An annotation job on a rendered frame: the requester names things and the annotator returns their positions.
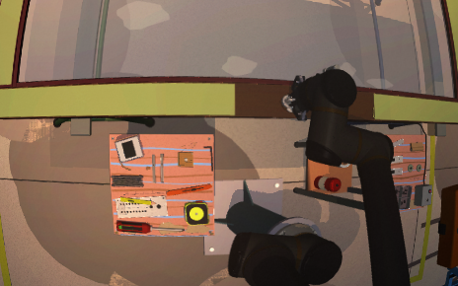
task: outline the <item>yellow tape measure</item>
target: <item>yellow tape measure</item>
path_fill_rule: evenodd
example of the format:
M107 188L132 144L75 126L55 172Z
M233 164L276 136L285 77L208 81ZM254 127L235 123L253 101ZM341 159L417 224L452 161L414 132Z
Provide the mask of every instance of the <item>yellow tape measure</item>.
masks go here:
M140 204L152 204L153 203L151 200L143 200L143 199L136 199L136 198L121 197L120 199L122 202L131 202L131 203L140 203Z

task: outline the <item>black circle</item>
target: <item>black circle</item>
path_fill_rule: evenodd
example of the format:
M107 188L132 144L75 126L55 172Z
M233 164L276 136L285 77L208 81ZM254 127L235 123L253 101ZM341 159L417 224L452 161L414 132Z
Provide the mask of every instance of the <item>black circle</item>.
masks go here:
M337 107L350 107L356 100L356 84L343 70L333 69L323 73L321 88L327 99Z

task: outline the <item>glass panel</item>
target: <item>glass panel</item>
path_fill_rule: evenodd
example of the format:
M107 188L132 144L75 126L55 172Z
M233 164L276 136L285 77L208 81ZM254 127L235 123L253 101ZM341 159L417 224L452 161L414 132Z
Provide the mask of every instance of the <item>glass panel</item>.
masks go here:
M385 86L454 97L448 38L439 0L382 0L376 6Z
M292 80L339 64L379 79L369 1L31 1L20 81L101 77Z

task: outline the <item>floor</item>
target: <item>floor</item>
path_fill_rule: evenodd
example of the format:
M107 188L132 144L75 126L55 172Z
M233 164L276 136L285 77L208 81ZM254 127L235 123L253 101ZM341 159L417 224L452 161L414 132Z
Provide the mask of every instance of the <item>floor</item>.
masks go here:
M136 238L111 230L110 133L215 134L215 179L283 178L284 216L314 221L343 250L343 265L327 284L371 285L364 212L292 192L304 183L308 122L288 119L157 118L153 128L93 122L92 136L72 137L70 123L51 119L0 120L0 205L13 285L247 285L227 273L227 255L203 255L202 238ZM387 134L421 134L418 126ZM354 185L358 185L354 172ZM436 141L432 228L423 280L442 285L436 264L440 190L458 183L458 125ZM359 199L356 194L347 197ZM426 208L401 215L411 276L419 273ZM0 267L0 285L3 285Z

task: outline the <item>white mounting plate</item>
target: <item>white mounting plate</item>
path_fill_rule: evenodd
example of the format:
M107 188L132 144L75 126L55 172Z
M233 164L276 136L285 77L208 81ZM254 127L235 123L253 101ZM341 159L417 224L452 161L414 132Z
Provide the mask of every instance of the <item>white mounting plate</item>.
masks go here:
M247 186L255 204L282 214L282 179L247 179ZM215 182L216 219L225 218L229 208L240 201L243 201L242 179ZM235 237L226 225L215 223L215 235L204 237L204 255L229 254Z

